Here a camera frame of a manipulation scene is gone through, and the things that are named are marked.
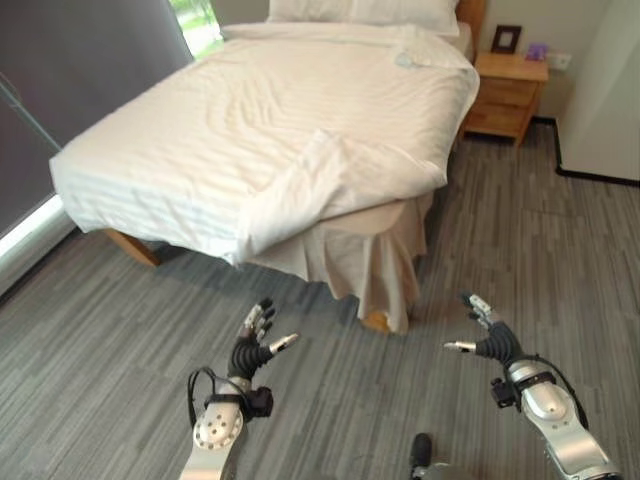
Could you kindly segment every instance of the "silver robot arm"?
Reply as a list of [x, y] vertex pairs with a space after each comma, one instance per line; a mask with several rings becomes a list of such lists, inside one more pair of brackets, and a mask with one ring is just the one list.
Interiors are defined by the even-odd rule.
[[[232, 473], [245, 424], [253, 417], [271, 414], [273, 398], [265, 387], [253, 391], [251, 381], [258, 368], [291, 345], [297, 334], [283, 337], [269, 346], [260, 345], [271, 328], [269, 320], [275, 310], [265, 299], [255, 305], [244, 320], [229, 359], [226, 378], [215, 375], [207, 367], [189, 377], [189, 416], [193, 428], [191, 455], [180, 480], [223, 480]], [[193, 407], [193, 387], [199, 373], [205, 373], [214, 384], [214, 392], [206, 409], [197, 418]], [[215, 388], [215, 381], [221, 385]]]
[[[549, 458], [564, 480], [621, 480], [622, 475], [598, 442], [588, 432], [586, 415], [573, 388], [559, 370], [539, 356], [523, 353], [518, 339], [499, 320], [492, 308], [477, 295], [463, 295], [472, 310], [470, 317], [489, 331], [478, 343], [450, 342], [445, 348], [498, 360], [505, 381], [491, 382], [499, 407], [515, 405], [535, 425], [546, 443]], [[552, 367], [567, 390], [555, 384]]]

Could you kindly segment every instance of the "bed leg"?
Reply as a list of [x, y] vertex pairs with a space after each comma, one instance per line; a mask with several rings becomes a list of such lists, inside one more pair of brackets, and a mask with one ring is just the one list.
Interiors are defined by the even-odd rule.
[[144, 244], [137, 238], [126, 235], [122, 232], [113, 229], [105, 230], [105, 233], [113, 240], [120, 248], [131, 255], [136, 261], [148, 265], [150, 267], [157, 267], [160, 265], [160, 260], [155, 254], [149, 250]]
[[390, 333], [387, 325], [387, 316], [383, 312], [371, 312], [366, 318], [360, 320], [362, 324], [376, 332]]

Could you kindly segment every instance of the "gray curtain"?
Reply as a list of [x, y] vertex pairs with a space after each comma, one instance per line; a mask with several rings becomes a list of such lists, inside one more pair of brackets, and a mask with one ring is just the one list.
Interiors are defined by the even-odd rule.
[[[167, 0], [0, 2], [0, 72], [61, 145], [191, 60]], [[0, 235], [53, 193], [51, 156], [0, 102]]]
[[211, 0], [220, 25], [263, 22], [269, 14], [269, 0]]

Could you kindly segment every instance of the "striped carpet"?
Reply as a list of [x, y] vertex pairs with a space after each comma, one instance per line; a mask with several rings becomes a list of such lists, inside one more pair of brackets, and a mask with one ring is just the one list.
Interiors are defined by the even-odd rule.
[[497, 364], [444, 351], [482, 332], [473, 289], [523, 345], [573, 381], [592, 432], [627, 478], [640, 471], [640, 190], [553, 173], [553, 130], [522, 148], [458, 150], [406, 337], [354, 320], [321, 284], [177, 249], [157, 270], [101, 234], [67, 240], [0, 305], [0, 478], [172, 479], [190, 451], [186, 378], [225, 371], [238, 323], [274, 298], [270, 338], [300, 342], [259, 371], [268, 420], [249, 425], [243, 479], [406, 479], [411, 440], [478, 479], [551, 480], [533, 428], [498, 410]]

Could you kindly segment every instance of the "nightstand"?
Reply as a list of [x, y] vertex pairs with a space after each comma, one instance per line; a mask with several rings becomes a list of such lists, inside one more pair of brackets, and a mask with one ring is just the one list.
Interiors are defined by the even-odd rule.
[[546, 62], [524, 55], [479, 53], [475, 67], [480, 91], [464, 123], [464, 132], [513, 137], [519, 147], [549, 80]]

